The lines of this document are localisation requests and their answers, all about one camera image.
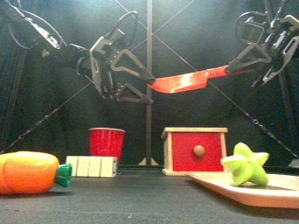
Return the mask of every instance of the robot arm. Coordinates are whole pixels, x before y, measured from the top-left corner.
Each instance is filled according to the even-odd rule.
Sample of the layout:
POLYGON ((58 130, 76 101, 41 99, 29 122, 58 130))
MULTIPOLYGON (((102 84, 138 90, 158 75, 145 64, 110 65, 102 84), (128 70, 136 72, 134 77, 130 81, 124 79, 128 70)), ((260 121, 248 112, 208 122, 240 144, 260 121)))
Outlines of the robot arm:
POLYGON ((50 32, 42 29, 25 16, 22 10, 13 7, 5 0, 0 0, 0 11, 7 22, 9 29, 11 26, 13 30, 18 31, 18 38, 22 40, 21 44, 15 41, 18 45, 26 49, 41 48, 41 57, 45 60, 62 67, 74 67, 78 74, 90 76, 88 80, 94 84, 104 99, 116 100, 117 102, 152 103, 152 100, 130 84, 117 83, 114 78, 118 72, 125 72, 146 84, 154 82, 154 77, 148 73, 132 52, 126 50, 125 34, 117 29, 117 25, 128 16, 134 16, 136 22, 134 12, 128 12, 120 18, 112 32, 98 38, 90 49, 85 49, 78 45, 66 45, 49 24, 46 25, 50 32), (118 61, 121 60, 129 60, 132 68, 120 66, 118 61))

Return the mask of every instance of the red drawer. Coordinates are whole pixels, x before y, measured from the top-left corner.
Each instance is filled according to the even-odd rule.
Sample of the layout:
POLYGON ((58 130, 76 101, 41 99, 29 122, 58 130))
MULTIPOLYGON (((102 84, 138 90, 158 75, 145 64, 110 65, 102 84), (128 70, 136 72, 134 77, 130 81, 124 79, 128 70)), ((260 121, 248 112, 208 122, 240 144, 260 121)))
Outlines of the red drawer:
POLYGON ((165 128, 162 132, 165 175, 222 172, 220 159, 226 156, 225 132, 225 128, 165 128))

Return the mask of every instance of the plastic toy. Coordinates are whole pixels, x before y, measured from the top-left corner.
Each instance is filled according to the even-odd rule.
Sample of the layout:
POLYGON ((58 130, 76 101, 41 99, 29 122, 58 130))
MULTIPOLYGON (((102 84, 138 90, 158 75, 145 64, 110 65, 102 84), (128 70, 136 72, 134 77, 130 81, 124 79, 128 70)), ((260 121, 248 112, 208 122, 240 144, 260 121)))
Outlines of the plastic toy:
POLYGON ((233 186, 240 186, 246 182, 258 186, 266 185, 268 177, 262 168, 266 159, 268 153, 253 153, 245 144, 236 144, 233 156, 220 160, 222 166, 230 171, 233 186))
POLYGON ((68 187, 70 164, 41 152, 17 151, 0 155, 0 194, 44 193, 53 184, 68 187))

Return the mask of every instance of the toy carrot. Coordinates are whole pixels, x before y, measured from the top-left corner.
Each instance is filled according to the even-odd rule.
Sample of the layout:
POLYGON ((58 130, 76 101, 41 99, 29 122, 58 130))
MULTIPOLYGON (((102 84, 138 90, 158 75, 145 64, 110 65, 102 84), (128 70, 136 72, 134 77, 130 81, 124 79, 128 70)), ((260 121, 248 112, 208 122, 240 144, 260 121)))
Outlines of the toy carrot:
POLYGON ((68 187, 70 164, 42 152, 17 151, 0 155, 0 194, 42 193, 53 184, 68 187))

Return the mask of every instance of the metal pole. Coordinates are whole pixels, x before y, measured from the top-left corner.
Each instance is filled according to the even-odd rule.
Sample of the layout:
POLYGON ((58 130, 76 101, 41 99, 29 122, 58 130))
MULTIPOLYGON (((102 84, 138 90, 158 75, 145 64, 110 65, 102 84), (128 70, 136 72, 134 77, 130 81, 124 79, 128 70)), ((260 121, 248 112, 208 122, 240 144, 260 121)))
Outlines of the metal pole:
MULTIPOLYGON (((146 70, 152 72, 152 22, 153 22, 153 3, 146 0, 146 70)), ((152 99, 152 89, 146 88, 146 96, 152 99)), ((152 105, 145 108, 145 165, 152 164, 152 105)))

